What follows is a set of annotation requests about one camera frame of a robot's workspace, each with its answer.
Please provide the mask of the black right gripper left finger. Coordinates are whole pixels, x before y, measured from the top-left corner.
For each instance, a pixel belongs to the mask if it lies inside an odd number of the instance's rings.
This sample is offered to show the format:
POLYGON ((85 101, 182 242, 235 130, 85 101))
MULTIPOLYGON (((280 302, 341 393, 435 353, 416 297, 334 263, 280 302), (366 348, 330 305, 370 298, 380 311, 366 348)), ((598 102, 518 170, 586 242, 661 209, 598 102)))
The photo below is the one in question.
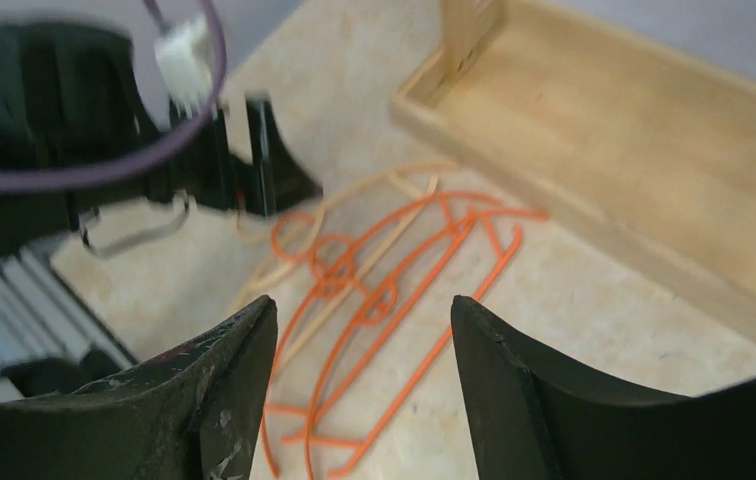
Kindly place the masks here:
POLYGON ((277 334, 264 295, 73 393, 0 403, 0 479, 248 478, 277 334))

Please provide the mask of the wooden hanger rack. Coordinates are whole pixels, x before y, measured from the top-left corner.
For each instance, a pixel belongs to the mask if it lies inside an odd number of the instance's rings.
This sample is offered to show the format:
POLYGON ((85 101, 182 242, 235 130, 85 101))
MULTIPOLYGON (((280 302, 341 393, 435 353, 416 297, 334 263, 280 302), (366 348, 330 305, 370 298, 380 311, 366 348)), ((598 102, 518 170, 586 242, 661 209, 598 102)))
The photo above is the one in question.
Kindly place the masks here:
POLYGON ((445 1, 395 120, 756 343, 756 82, 550 1, 445 1))

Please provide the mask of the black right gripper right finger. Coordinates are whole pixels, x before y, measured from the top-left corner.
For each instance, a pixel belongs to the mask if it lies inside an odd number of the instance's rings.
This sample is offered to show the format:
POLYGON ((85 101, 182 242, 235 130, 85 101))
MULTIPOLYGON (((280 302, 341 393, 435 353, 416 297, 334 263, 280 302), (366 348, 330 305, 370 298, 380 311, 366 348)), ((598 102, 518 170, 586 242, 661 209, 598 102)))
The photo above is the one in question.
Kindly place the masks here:
POLYGON ((645 387, 467 296, 451 327, 482 479, 756 479, 756 378, 696 397, 645 387))

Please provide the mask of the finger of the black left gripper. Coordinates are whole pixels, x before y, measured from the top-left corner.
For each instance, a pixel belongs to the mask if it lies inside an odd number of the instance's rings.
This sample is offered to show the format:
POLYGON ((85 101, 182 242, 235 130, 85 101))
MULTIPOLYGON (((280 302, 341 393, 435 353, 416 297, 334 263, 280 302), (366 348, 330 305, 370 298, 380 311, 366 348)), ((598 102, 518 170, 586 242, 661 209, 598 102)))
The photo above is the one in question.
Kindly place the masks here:
POLYGON ((296 161, 285 144, 268 97, 247 97, 246 114, 251 165, 245 173, 245 211, 273 217, 308 200, 323 189, 296 161))

